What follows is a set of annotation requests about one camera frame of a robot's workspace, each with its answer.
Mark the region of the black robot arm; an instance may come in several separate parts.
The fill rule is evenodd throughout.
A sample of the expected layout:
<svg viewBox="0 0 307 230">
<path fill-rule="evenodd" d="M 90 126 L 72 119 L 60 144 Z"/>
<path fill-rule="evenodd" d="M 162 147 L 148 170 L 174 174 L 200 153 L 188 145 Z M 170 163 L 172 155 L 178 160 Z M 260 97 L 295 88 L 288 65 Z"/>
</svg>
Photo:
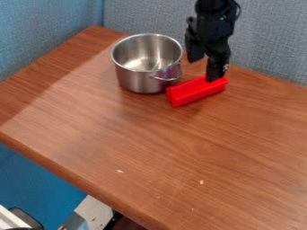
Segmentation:
<svg viewBox="0 0 307 230">
<path fill-rule="evenodd" d="M 234 0 L 196 0 L 194 16 L 185 19 L 184 46 L 190 63 L 206 57 L 206 82 L 218 80 L 229 68 L 229 37 L 241 14 Z"/>
</svg>

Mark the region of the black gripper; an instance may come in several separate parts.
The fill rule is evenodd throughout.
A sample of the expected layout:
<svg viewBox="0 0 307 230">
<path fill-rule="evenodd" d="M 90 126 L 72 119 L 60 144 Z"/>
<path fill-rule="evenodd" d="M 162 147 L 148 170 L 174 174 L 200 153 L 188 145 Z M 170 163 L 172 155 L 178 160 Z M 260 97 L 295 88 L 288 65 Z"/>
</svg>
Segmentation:
<svg viewBox="0 0 307 230">
<path fill-rule="evenodd" d="M 230 59 L 229 37 L 233 33 L 236 13 L 198 14 L 185 20 L 184 46 L 189 63 L 206 56 L 206 81 L 218 80 Z"/>
</svg>

